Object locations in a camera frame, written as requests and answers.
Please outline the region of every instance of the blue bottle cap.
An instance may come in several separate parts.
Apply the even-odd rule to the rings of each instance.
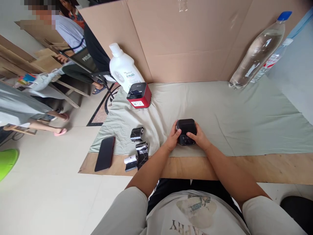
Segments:
[[[284,11],[280,14],[277,20],[279,21],[288,20],[291,14],[292,14],[292,11]]]

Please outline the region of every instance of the white plastic bottle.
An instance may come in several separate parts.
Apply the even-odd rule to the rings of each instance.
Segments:
[[[255,75],[254,78],[252,78],[250,82],[256,83],[257,81],[259,81],[260,78],[268,70],[270,70],[274,66],[274,64],[276,64],[276,62],[279,61],[279,59],[285,54],[287,46],[290,45],[290,43],[292,42],[293,42],[293,39],[285,39],[282,45],[271,55],[268,61],[263,65],[263,67],[258,71],[257,75]]]
[[[134,65],[133,58],[125,54],[117,43],[112,43],[109,47],[113,55],[110,61],[110,72],[124,91],[128,93],[131,85],[142,83],[144,79]]]
[[[291,11],[281,13],[274,24],[257,36],[250,45],[241,64],[231,77],[229,87],[239,89],[249,84],[254,75],[257,74],[267,59],[280,45],[285,33],[285,22],[291,13]]]

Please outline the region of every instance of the green plastic stool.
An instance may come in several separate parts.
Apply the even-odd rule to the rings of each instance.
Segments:
[[[0,181],[10,172],[19,157],[16,149],[8,149],[0,152]]]

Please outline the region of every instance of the black phone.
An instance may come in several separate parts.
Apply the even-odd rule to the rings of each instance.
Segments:
[[[196,142],[189,138],[186,134],[187,132],[191,132],[193,134],[197,134],[197,128],[194,119],[180,119],[177,121],[176,129],[181,129],[182,132],[177,139],[177,142],[182,145],[193,145]]]
[[[95,172],[110,168],[113,157],[114,143],[114,136],[105,138],[101,141]]]

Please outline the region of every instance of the white bottle cap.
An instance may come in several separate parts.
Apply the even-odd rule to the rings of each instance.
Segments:
[[[112,43],[111,45],[109,45],[109,47],[114,57],[119,57],[124,53],[117,43]]]
[[[285,39],[285,41],[283,42],[283,45],[288,46],[288,45],[290,45],[290,43],[292,43],[292,42],[293,42],[293,39]]]

